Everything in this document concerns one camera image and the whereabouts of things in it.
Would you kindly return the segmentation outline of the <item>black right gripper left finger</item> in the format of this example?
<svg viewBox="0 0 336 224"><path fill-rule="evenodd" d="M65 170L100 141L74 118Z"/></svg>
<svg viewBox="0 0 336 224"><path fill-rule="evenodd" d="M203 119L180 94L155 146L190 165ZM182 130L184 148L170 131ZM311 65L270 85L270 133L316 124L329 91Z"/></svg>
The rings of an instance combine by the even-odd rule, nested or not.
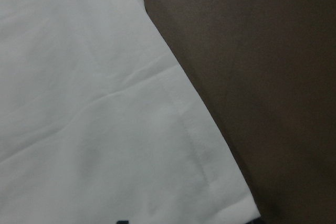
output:
<svg viewBox="0 0 336 224"><path fill-rule="evenodd" d="M129 224L129 220L118 220L116 224Z"/></svg>

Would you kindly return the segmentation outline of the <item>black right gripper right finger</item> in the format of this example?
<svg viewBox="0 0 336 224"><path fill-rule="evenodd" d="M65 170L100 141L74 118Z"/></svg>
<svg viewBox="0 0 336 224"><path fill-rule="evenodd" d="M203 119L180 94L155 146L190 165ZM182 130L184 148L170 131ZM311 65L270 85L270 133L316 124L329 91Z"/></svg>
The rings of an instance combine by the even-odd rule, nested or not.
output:
<svg viewBox="0 0 336 224"><path fill-rule="evenodd" d="M265 224L265 222L261 219L255 219L252 221L252 224Z"/></svg>

